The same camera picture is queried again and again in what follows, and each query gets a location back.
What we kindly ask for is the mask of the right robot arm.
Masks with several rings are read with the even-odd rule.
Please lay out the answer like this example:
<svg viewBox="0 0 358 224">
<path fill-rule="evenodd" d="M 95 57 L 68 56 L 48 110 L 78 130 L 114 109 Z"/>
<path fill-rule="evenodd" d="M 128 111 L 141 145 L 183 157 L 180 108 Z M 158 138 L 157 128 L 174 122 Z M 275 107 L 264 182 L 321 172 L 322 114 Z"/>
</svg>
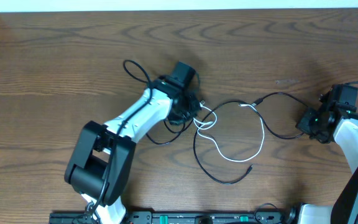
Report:
<svg viewBox="0 0 358 224">
<path fill-rule="evenodd" d="M 336 143 L 344 153 L 351 178 L 332 206 L 303 204 L 297 223 L 358 223 L 358 89 L 348 84 L 333 85 L 321 95 L 321 106 L 308 109 L 296 128 L 322 144 Z"/>
</svg>

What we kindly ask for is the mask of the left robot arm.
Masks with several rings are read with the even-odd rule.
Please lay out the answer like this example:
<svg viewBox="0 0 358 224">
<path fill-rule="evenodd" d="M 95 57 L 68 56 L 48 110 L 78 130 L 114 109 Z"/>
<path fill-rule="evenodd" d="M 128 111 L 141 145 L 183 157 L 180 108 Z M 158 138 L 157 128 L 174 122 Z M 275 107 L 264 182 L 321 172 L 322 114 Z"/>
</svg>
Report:
<svg viewBox="0 0 358 224">
<path fill-rule="evenodd" d="M 88 204 L 72 223 L 123 221 L 121 195 L 137 143 L 160 121 L 180 125 L 196 116 L 200 103 L 189 89 L 196 76 L 196 70 L 182 62 L 156 80 L 147 75 L 143 95 L 125 112 L 104 124 L 89 121 L 83 126 L 64 179 Z"/>
</svg>

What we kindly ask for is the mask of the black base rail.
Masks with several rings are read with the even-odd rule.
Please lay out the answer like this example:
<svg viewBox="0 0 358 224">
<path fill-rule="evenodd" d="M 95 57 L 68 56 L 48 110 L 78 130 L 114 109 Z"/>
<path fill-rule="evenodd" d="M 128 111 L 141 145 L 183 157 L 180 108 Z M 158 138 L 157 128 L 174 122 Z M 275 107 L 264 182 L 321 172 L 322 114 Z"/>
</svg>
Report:
<svg viewBox="0 0 358 224">
<path fill-rule="evenodd" d="M 153 212 L 128 210 L 123 205 L 99 208 L 93 215 L 85 212 L 52 212 L 48 224 L 122 223 L 122 224 L 199 224 L 199 223 L 296 223 L 296 209 L 288 212 L 271 204 L 245 212 Z"/>
</svg>

